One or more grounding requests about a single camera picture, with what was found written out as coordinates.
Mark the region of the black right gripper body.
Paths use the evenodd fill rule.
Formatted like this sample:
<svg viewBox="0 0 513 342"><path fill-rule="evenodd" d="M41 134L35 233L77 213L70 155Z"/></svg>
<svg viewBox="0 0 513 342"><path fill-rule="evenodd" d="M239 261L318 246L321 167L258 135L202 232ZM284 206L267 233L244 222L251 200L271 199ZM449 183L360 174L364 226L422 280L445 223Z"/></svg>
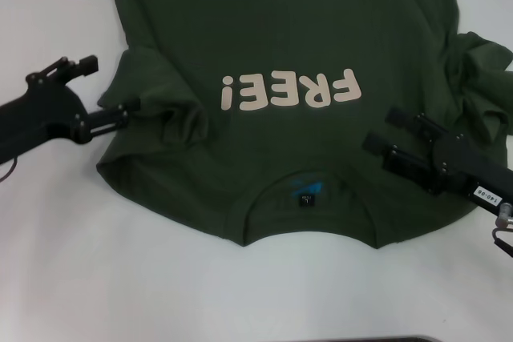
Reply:
<svg viewBox="0 0 513 342"><path fill-rule="evenodd" d="M482 155L461 134L436 139L431 155L444 191L461 195L499 218L512 217L512 170Z"/></svg>

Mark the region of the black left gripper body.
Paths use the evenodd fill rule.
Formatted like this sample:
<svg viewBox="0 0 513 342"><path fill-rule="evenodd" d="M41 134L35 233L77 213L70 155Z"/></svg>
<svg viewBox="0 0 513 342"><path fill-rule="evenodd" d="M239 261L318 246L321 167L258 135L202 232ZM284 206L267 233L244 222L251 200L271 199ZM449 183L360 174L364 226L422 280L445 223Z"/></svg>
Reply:
<svg viewBox="0 0 513 342"><path fill-rule="evenodd" d="M87 117L81 99L66 84L36 73L26 80L26 93L1 106L2 163L52 139L72 139Z"/></svg>

